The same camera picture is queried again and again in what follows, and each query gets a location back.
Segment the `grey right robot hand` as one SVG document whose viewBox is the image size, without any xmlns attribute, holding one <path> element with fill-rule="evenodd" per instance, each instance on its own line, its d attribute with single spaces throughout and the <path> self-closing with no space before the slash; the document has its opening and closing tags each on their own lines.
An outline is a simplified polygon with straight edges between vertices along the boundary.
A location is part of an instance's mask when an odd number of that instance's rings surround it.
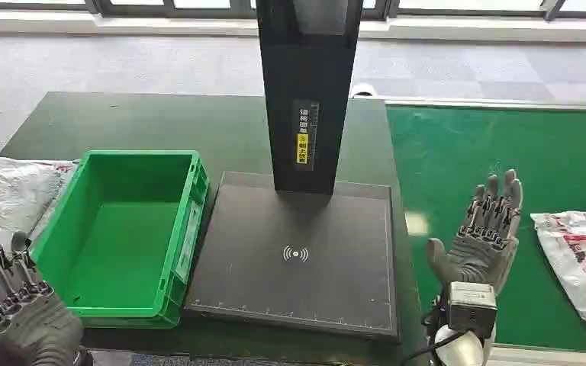
<svg viewBox="0 0 586 366">
<path fill-rule="evenodd" d="M 523 186 L 515 169 L 508 169 L 502 180 L 490 175 L 476 186 L 450 246 L 437 238 L 427 240 L 427 262 L 441 285 L 490 284 L 499 294 L 519 245 L 522 207 Z"/>
</svg>

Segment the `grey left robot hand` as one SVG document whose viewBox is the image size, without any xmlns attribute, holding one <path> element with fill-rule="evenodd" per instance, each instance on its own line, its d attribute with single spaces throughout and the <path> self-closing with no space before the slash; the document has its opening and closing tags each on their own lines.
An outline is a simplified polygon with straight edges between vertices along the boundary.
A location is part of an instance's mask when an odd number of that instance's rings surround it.
<svg viewBox="0 0 586 366">
<path fill-rule="evenodd" d="M 42 278 L 30 244 L 22 231 L 9 252 L 0 243 L 0 365 L 92 365 L 81 320 Z"/>
</svg>

